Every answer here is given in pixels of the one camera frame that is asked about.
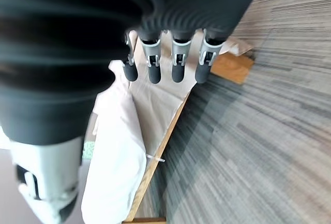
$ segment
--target striped carpet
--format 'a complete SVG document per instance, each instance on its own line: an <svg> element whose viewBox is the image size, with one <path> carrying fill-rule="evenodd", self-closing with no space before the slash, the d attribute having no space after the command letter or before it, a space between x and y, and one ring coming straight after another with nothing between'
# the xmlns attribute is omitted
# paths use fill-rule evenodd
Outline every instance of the striped carpet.
<svg viewBox="0 0 331 224"><path fill-rule="evenodd" d="M182 112L139 216L331 223L331 0L254 0L243 86L216 76Z"/></svg>

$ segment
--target green object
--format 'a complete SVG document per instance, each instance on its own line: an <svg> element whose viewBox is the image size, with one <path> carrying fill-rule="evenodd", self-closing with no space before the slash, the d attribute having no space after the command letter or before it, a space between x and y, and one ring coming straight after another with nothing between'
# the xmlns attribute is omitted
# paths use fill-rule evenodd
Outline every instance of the green object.
<svg viewBox="0 0 331 224"><path fill-rule="evenodd" d="M86 141L84 143L84 149L83 149L83 158L84 159L92 159L94 144L95 144L94 141Z"/></svg>

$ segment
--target robotic arm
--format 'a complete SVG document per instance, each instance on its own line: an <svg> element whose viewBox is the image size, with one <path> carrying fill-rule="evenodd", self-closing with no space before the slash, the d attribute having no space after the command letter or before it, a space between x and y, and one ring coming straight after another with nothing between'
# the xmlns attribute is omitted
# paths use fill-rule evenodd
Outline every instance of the robotic arm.
<svg viewBox="0 0 331 224"><path fill-rule="evenodd" d="M195 75L203 83L251 1L0 0L0 119L19 191L43 223L63 223L74 207L89 115L115 80L110 60L123 61L128 80L139 76L125 33L137 30L158 83L160 33L170 30L180 82L191 38L204 29Z"/></svg>

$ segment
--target white zip tie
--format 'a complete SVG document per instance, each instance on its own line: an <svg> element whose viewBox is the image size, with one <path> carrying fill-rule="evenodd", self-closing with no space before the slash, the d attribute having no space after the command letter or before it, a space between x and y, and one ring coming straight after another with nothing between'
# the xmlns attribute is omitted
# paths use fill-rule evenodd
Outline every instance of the white zip tie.
<svg viewBox="0 0 331 224"><path fill-rule="evenodd" d="M92 131L92 134L95 136L98 132L98 126L99 126L99 116L97 116L97 119L95 120L94 128Z"/></svg>
<svg viewBox="0 0 331 224"><path fill-rule="evenodd" d="M155 159L156 161L159 161L159 162L165 162L165 160L163 158L156 158L156 157L154 157L150 154L147 154L147 153L146 153L146 157L151 158L151 159Z"/></svg>

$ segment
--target white cloth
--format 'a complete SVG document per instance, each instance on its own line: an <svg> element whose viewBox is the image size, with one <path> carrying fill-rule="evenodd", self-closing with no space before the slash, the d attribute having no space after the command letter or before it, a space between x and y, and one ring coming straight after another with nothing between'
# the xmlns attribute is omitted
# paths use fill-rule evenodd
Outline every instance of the white cloth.
<svg viewBox="0 0 331 224"><path fill-rule="evenodd" d="M126 219L146 169L145 147L121 62L113 85L97 98L97 135L82 201L85 224Z"/></svg>

